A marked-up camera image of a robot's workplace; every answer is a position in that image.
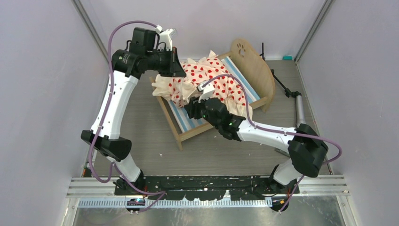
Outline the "blue striped mattress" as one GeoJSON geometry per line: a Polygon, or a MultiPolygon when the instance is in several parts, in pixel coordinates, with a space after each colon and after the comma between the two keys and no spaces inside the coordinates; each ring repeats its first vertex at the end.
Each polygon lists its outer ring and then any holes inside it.
{"type": "Polygon", "coordinates": [[[253,109],[266,110],[273,95],[256,90],[256,80],[268,87],[268,73],[257,73],[232,55],[215,54],[183,63],[184,79],[161,78],[152,82],[153,95],[164,109],[178,141],[187,140],[214,126],[232,126],[233,116],[251,117],[253,109]]]}

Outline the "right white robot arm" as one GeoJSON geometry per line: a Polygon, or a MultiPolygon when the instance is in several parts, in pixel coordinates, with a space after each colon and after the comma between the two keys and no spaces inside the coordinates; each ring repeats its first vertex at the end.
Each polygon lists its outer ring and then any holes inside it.
{"type": "Polygon", "coordinates": [[[289,159],[274,167],[266,185],[270,192],[281,193],[298,177],[316,178],[328,152],[327,145],[307,124],[281,128],[250,122],[227,110],[218,98],[192,97],[184,106],[189,118],[204,119],[228,140],[257,142],[287,151],[289,159]]]}

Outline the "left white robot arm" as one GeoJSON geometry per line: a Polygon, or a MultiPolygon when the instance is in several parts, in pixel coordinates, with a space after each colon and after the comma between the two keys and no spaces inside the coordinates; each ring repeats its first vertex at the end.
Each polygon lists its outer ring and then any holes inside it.
{"type": "Polygon", "coordinates": [[[122,119],[129,98],[141,75],[148,70],[169,78],[184,78],[185,72],[172,44],[176,29],[153,30],[136,27],[124,49],[110,56],[108,87],[97,119],[91,129],[83,130],[81,139],[111,162],[120,178],[115,182],[121,190],[133,195],[144,193],[145,179],[130,151],[132,142],[120,136],[122,119]]]}

